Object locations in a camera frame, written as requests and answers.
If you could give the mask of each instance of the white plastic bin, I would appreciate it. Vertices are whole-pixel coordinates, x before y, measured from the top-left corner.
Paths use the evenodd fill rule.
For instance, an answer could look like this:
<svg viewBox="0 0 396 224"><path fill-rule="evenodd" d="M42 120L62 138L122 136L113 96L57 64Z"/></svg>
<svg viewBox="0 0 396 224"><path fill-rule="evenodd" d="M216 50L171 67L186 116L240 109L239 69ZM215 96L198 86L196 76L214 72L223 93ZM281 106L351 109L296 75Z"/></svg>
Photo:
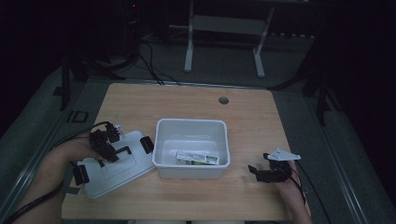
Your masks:
<svg viewBox="0 0 396 224"><path fill-rule="evenodd" d="M218 157L219 165L177 164L178 151ZM226 124L215 119L160 119L152 162L163 178L220 178L231 162Z"/></svg>

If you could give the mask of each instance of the table top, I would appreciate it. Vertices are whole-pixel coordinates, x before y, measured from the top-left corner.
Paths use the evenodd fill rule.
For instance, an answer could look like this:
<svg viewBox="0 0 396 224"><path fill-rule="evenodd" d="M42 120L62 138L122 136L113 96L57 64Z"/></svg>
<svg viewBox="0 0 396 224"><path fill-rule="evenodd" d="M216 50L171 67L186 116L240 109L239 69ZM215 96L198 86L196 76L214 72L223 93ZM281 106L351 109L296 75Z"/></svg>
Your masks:
<svg viewBox="0 0 396 224"><path fill-rule="evenodd" d="M223 105L220 97L227 97ZM262 153L290 151L273 95L265 90L115 83L96 122L121 124L155 139L160 119L220 119L227 124L231 164L220 179L165 179L156 169L107 196L66 194L63 218L157 220L290 220L273 184L257 182L248 164Z"/></svg>

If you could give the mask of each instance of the dark background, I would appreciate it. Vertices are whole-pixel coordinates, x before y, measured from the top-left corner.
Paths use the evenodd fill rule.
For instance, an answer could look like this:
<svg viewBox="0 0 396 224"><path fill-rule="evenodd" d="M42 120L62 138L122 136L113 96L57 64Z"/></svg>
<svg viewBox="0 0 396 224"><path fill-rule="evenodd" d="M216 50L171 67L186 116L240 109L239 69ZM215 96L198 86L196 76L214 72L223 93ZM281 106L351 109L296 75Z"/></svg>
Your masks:
<svg viewBox="0 0 396 224"><path fill-rule="evenodd" d="M341 6L333 2L276 3L270 33L316 37L303 68L329 71L328 87L335 91L395 203L396 4L391 0L349 0L342 1ZM164 40L169 24L188 24L189 3L184 0L2 0L0 134L21 113L42 81L60 66L62 57L74 49L101 61L108 61L110 55L134 54L134 41L142 32L139 27L128 36L130 46L118 45L131 12L125 11L124 4L132 3L138 6L133 16ZM259 3L254 1L249 3L250 9L239 10L238 1L208 1L212 9L198 9L219 13L227 4L230 10L221 11L225 15L260 17L255 10Z"/></svg>

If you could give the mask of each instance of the forearm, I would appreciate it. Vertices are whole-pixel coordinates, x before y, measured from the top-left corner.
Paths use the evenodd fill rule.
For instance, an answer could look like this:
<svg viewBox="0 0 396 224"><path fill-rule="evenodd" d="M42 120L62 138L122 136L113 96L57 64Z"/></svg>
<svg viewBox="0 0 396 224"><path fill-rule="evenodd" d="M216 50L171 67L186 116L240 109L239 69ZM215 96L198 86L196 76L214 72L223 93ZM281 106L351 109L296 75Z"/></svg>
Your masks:
<svg viewBox="0 0 396 224"><path fill-rule="evenodd" d="M295 195L295 193L292 194L289 192L281 193L283 201L291 212L293 222L295 224L311 224L312 219L306 210L303 199L301 197L295 197Z"/></svg>
<svg viewBox="0 0 396 224"><path fill-rule="evenodd" d="M64 180L68 161L62 148L52 150L41 162L35 178L21 200L18 209L55 190ZM18 218L14 223L60 223L62 195L51 197Z"/></svg>

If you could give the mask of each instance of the dark floor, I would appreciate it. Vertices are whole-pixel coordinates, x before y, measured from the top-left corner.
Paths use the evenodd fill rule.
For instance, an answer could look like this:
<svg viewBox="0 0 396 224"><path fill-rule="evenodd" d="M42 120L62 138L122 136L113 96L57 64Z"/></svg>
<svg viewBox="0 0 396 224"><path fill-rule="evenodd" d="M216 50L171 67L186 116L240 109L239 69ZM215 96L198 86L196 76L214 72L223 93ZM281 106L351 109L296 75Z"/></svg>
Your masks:
<svg viewBox="0 0 396 224"><path fill-rule="evenodd" d="M313 39L269 36L262 51L266 76L258 78L251 45L219 44L197 39L192 71L183 72L186 43L184 30L175 32L167 44L155 35L145 37L148 45L140 46L142 56L152 65L182 85L220 85L266 89L293 77ZM123 82L152 83L147 67L140 59L134 66L116 72L127 77ZM160 76L167 85L175 81ZM72 100L60 112L61 98L53 90L61 84L60 70L43 83L19 118L0 142L1 214L22 196L23 180L31 176L34 161L40 158L50 143L84 125L94 123L96 113L114 80L91 71L87 83L72 80ZM282 91L273 91L279 115L293 152L302 155L304 191L315 223L395 223L396 211L382 189L358 136L347 116L329 102L325 112L326 126L316 117L317 98L301 94L304 82ZM88 111L85 124L66 122L70 111ZM64 220L64 223L126 223L125 221Z"/></svg>

